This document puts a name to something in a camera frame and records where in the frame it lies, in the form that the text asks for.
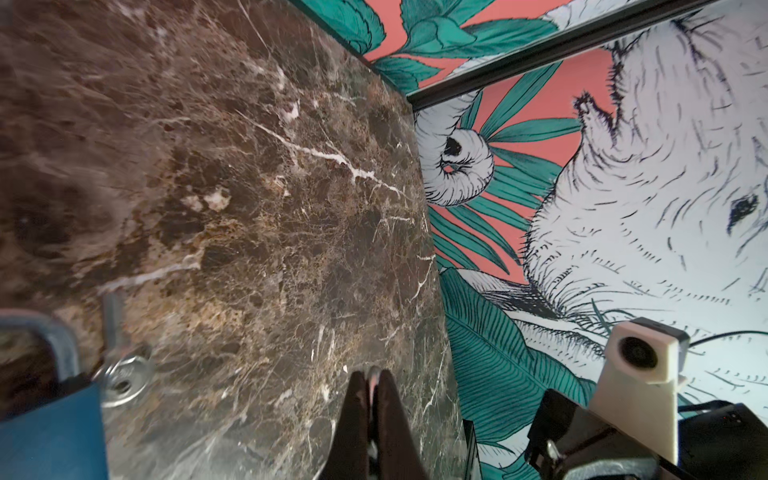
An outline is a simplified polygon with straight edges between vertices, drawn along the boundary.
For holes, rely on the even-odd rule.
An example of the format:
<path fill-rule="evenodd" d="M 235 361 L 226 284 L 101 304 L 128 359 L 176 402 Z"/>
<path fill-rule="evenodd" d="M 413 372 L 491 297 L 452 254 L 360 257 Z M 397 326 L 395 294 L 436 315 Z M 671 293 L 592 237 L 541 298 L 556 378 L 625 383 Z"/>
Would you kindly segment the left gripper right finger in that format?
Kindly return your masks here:
<path fill-rule="evenodd" d="M 390 370 L 373 370 L 373 442 L 379 479 L 428 479 Z"/>

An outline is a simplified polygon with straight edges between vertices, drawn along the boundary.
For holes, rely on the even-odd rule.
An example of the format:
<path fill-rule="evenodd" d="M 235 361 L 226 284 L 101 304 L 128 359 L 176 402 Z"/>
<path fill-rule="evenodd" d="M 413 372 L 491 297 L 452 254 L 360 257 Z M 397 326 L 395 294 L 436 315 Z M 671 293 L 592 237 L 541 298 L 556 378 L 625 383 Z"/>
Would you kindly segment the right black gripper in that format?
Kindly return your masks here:
<path fill-rule="evenodd" d="M 545 392 L 524 459 L 541 479 L 765 479 L 767 426 L 744 404 L 684 405 L 673 463 L 555 390 Z"/>

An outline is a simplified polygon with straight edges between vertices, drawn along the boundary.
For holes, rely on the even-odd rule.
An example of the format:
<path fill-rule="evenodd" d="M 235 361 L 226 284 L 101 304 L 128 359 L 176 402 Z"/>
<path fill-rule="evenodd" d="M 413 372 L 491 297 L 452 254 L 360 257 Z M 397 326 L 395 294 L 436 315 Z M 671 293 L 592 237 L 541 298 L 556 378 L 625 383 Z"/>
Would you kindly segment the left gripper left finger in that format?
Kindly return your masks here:
<path fill-rule="evenodd" d="M 368 478 L 369 407 L 365 375 L 360 371 L 353 372 L 349 379 L 328 458 L 319 479 Z"/>

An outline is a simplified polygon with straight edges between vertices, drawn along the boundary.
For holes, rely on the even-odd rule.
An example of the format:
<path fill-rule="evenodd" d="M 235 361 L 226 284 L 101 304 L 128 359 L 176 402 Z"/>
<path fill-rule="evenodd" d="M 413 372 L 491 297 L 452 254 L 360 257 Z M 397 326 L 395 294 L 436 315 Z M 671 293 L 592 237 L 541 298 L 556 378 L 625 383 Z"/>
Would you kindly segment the blue padlock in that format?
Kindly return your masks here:
<path fill-rule="evenodd" d="M 49 346 L 53 398 L 1 421 L 3 479 L 107 479 L 101 392 L 82 369 L 77 339 L 62 321 L 23 309 L 1 311 L 3 329 L 26 330 Z"/>

